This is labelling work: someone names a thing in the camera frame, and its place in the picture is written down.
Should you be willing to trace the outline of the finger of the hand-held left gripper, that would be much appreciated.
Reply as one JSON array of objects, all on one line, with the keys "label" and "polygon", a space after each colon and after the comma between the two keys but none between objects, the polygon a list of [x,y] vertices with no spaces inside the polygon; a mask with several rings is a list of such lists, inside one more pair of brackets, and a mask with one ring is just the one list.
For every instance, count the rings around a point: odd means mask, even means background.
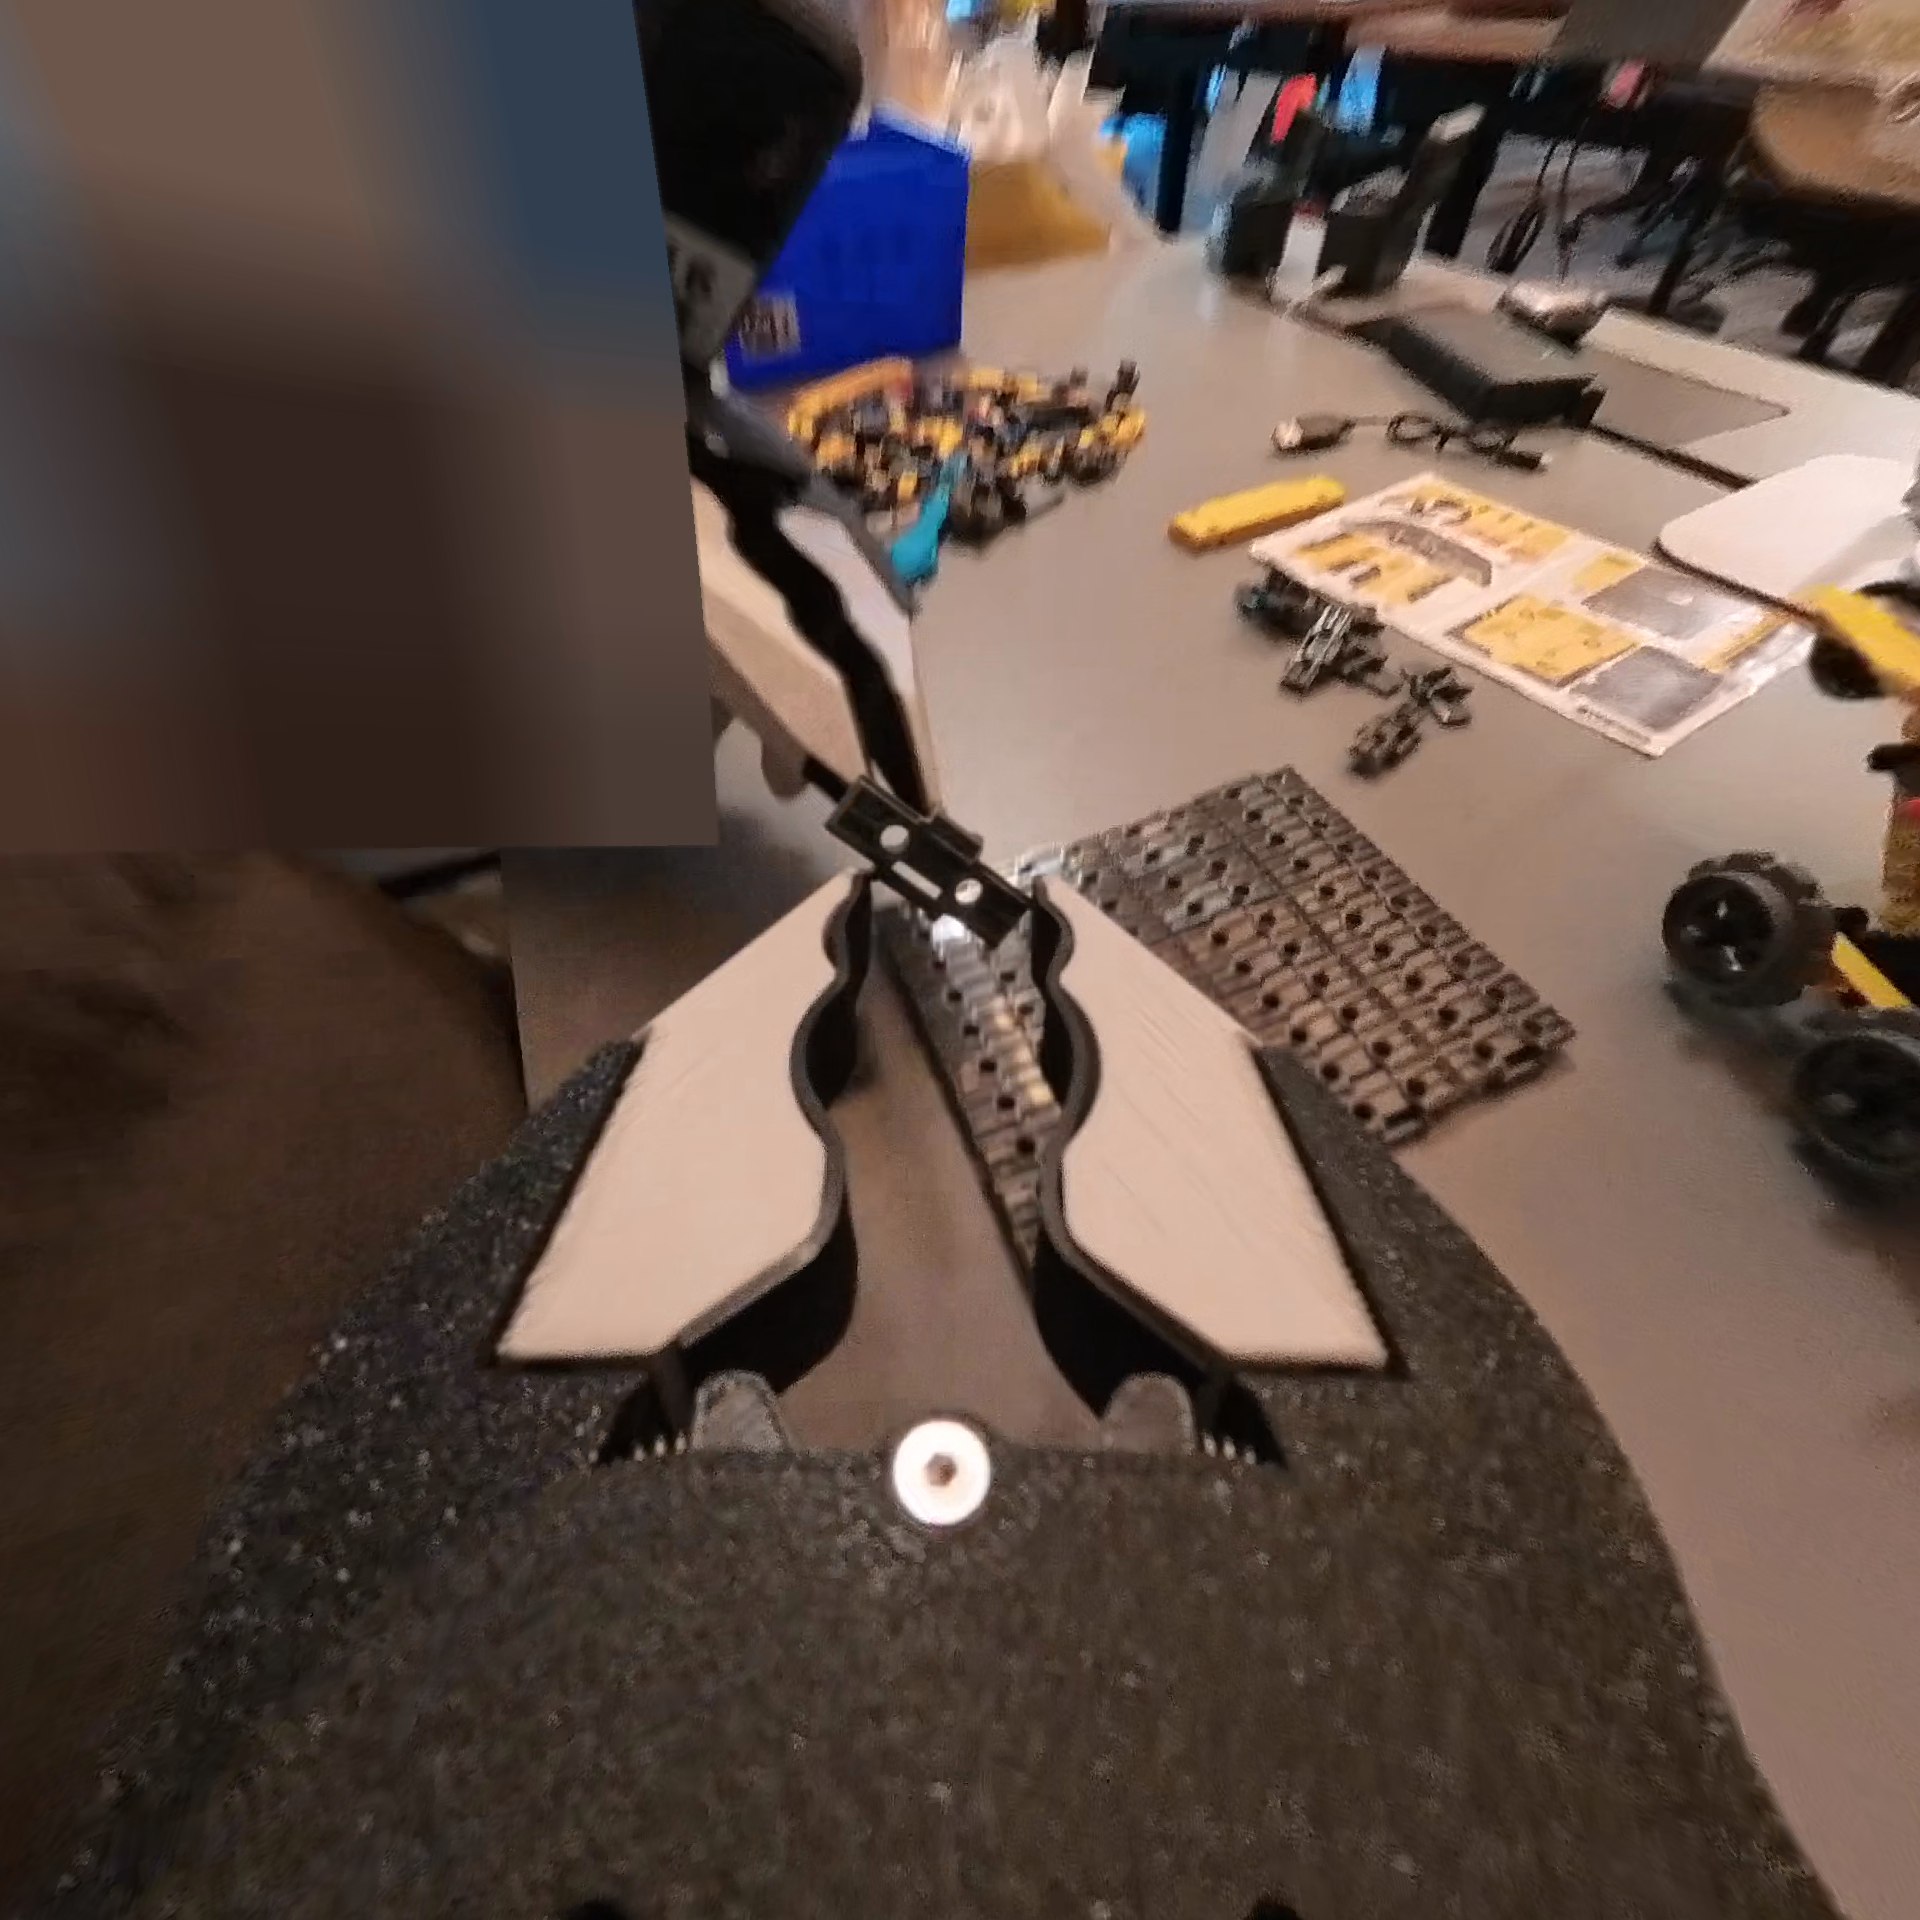
[{"label": "finger of the hand-held left gripper", "polygon": [[731,516],[705,481],[690,487],[708,652],[714,734],[745,730],[777,799],[882,781],[849,671],[809,638],[784,593],[741,554]]},{"label": "finger of the hand-held left gripper", "polygon": [[741,554],[849,671],[862,731],[880,762],[878,786],[915,811],[939,811],[910,593],[858,507],[763,417],[697,417],[693,481],[720,493]]}]

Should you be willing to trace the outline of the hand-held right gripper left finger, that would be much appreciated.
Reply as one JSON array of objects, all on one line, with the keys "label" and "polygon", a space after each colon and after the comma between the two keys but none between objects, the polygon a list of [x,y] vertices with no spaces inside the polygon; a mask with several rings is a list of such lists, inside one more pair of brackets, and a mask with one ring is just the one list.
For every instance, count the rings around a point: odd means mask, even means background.
[{"label": "hand-held right gripper left finger", "polygon": [[873,878],[817,886],[625,1049],[593,1139],[496,1323],[496,1365],[637,1373],[667,1435],[708,1381],[784,1393],[858,1298],[849,1155]]}]

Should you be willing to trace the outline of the dark grey plastic track link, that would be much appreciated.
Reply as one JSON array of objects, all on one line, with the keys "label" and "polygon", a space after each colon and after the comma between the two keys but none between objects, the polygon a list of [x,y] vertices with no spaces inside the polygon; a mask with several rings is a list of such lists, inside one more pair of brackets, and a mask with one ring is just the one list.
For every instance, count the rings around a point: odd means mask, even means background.
[{"label": "dark grey plastic track link", "polygon": [[989,950],[1020,930],[1030,898],[980,854],[977,834],[921,814],[862,778],[832,805],[830,834],[930,922],[954,922]]}]

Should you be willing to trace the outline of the strip of joined track links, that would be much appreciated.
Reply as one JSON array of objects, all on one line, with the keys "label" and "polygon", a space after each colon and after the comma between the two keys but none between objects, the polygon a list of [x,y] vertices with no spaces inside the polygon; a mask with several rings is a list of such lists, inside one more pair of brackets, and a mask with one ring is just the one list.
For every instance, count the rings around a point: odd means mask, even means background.
[{"label": "strip of joined track links", "polygon": [[977,1177],[1026,1274],[1040,1246],[1043,1156],[1060,1105],[1040,1065],[1045,1006],[1026,929],[986,946],[955,918],[889,898],[880,954],[968,1141]]}]

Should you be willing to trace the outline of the pile of track links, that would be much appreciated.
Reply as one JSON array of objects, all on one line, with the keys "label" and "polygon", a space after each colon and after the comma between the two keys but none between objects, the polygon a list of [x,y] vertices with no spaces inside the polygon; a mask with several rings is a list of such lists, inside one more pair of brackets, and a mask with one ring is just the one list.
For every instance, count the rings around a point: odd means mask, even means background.
[{"label": "pile of track links", "polygon": [[1473,691],[1452,665],[1393,662],[1386,623],[1366,609],[1334,598],[1268,566],[1235,595],[1241,620],[1283,647],[1281,692],[1308,699],[1322,687],[1366,692],[1378,708],[1350,735],[1353,778],[1381,780],[1401,769],[1430,731],[1473,723]]}]

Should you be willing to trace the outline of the blue brick separator tool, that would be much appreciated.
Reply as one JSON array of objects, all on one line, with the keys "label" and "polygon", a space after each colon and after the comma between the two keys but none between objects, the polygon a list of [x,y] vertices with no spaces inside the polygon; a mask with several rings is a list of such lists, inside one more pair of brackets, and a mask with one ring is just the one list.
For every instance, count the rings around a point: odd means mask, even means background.
[{"label": "blue brick separator tool", "polygon": [[900,523],[886,543],[889,566],[902,590],[921,590],[937,571],[944,548],[947,521],[954,502],[954,475],[942,470],[918,493],[912,516]]}]

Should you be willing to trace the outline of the blue storage bin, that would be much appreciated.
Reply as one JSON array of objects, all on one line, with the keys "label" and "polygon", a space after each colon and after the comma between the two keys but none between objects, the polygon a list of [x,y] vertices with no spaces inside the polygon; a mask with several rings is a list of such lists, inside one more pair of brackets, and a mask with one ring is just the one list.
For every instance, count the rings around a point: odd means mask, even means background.
[{"label": "blue storage bin", "polygon": [[726,341],[726,379],[755,393],[963,343],[969,153],[875,113],[830,161]]}]

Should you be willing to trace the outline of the pile of yellow black parts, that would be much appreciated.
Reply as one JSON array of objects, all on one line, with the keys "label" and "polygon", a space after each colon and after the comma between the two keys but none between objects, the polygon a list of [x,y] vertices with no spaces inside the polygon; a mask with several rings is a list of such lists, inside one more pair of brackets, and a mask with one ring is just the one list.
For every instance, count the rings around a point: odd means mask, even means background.
[{"label": "pile of yellow black parts", "polygon": [[1146,434],[1144,372],[924,371],[892,356],[805,386],[784,429],[878,538],[987,543],[1099,489]]}]

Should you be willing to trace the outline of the mat of joined track links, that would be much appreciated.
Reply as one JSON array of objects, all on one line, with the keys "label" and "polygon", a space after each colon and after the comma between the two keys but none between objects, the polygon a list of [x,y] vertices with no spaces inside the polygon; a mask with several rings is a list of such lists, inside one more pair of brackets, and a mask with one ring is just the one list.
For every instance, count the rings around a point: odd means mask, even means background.
[{"label": "mat of joined track links", "polygon": [[1020,854],[1286,1049],[1387,1146],[1546,1075],[1574,1027],[1290,769]]}]

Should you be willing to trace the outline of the yellow storage bin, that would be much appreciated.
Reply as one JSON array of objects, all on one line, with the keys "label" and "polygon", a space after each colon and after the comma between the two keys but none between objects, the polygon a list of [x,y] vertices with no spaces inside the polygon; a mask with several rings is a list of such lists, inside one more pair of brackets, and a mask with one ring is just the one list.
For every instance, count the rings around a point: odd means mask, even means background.
[{"label": "yellow storage bin", "polygon": [[1104,255],[1112,227],[1088,211],[1046,155],[984,161],[968,169],[968,274]]}]

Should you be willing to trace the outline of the yellow toy beam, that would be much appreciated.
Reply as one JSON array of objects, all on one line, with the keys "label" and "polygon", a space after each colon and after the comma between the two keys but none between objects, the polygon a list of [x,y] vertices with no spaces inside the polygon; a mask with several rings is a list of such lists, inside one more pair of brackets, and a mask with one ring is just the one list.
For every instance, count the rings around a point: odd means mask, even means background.
[{"label": "yellow toy beam", "polygon": [[1192,554],[1250,543],[1332,513],[1347,498],[1344,485],[1322,474],[1261,483],[1176,513],[1168,523],[1168,540]]}]

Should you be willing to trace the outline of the small black charger box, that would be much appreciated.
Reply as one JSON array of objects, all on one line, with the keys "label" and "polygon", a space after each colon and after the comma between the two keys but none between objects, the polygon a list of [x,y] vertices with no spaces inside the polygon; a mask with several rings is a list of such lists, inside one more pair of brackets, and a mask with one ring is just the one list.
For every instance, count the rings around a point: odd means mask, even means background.
[{"label": "small black charger box", "polygon": [[1226,282],[1268,282],[1329,139],[1314,108],[1298,109],[1283,138],[1260,134],[1217,205],[1206,258]]}]

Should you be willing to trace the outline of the tall black charger box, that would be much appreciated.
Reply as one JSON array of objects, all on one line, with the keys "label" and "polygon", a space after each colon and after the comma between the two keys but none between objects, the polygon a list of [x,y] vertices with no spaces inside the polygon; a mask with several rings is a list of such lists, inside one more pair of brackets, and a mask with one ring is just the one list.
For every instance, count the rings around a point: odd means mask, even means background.
[{"label": "tall black charger box", "polygon": [[1372,299],[1404,277],[1443,197],[1460,175],[1483,109],[1438,116],[1404,166],[1366,175],[1332,197],[1314,277],[1332,298]]}]

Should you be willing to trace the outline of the black power bank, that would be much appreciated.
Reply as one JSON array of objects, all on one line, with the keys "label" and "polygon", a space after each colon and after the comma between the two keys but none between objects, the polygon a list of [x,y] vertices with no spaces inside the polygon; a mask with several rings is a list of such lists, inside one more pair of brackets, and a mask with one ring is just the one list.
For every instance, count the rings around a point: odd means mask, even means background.
[{"label": "black power bank", "polygon": [[1355,337],[1476,425],[1592,425],[1606,389],[1578,353],[1494,310],[1405,308]]}]

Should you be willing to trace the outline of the yellow black toy vehicle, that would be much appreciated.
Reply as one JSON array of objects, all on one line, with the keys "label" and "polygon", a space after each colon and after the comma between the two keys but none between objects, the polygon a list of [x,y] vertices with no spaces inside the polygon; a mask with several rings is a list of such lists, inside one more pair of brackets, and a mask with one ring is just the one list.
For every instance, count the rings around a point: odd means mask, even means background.
[{"label": "yellow black toy vehicle", "polygon": [[1865,769],[1889,786],[1874,905],[1835,902],[1764,850],[1694,865],[1662,917],[1668,974],[1734,1015],[1801,1001],[1788,1102],[1808,1153],[1854,1185],[1915,1185],[1917,1169],[1917,587],[1896,579],[1816,590],[1808,671],[1846,703],[1898,703],[1898,735]]}]

